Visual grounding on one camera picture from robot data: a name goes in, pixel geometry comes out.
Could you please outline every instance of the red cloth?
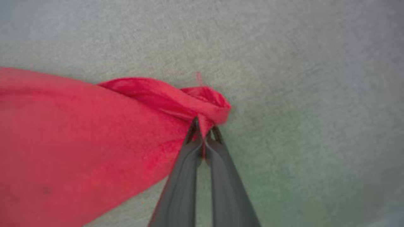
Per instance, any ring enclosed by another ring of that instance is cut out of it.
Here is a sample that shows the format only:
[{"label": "red cloth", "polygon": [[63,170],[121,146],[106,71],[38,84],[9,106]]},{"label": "red cloth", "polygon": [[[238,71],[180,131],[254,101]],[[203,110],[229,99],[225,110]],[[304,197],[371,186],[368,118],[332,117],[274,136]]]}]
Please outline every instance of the red cloth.
[{"label": "red cloth", "polygon": [[206,133],[229,110],[208,87],[0,69],[0,227],[85,225],[167,176],[194,116]]}]

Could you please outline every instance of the gray surface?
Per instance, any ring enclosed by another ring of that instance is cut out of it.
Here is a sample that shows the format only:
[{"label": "gray surface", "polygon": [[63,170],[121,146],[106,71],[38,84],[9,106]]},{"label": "gray surface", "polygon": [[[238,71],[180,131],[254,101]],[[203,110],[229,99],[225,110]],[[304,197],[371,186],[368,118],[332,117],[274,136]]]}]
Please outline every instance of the gray surface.
[{"label": "gray surface", "polygon": [[[263,226],[371,226],[404,209],[403,10],[400,0],[2,0],[0,65],[179,87],[200,71],[234,106],[222,131]],[[162,186],[87,226],[146,226]],[[202,166],[197,226],[210,226],[210,206]]]}]

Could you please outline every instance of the crumpled fabric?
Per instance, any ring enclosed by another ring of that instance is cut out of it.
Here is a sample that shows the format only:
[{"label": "crumpled fabric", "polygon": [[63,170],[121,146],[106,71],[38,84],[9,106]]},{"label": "crumpled fabric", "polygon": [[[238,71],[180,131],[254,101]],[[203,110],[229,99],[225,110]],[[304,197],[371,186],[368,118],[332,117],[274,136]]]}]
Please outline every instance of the crumpled fabric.
[{"label": "crumpled fabric", "polygon": [[91,222],[169,174],[195,116],[206,134],[230,108],[206,86],[0,69],[0,226]]}]

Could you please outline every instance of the red towel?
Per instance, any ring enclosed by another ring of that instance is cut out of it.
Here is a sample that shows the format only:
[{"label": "red towel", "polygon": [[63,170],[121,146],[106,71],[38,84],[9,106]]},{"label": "red towel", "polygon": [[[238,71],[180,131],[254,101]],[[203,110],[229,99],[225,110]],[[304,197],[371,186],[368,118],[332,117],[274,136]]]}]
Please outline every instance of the red towel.
[{"label": "red towel", "polygon": [[0,69],[0,227],[81,227],[162,180],[191,120],[224,123],[209,87],[98,85]]}]

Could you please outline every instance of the textured floor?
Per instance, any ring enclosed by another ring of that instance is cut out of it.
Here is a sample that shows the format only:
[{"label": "textured floor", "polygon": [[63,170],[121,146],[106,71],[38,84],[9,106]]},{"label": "textured floor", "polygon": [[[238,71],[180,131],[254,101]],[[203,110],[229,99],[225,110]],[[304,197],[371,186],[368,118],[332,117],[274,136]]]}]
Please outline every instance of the textured floor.
[{"label": "textured floor", "polygon": [[[400,0],[2,0],[0,66],[178,87],[197,85],[199,71],[234,106],[222,131],[263,227],[402,226],[403,10]],[[87,227],[146,226],[163,185]],[[211,226],[210,206],[203,165],[198,227]]]}]

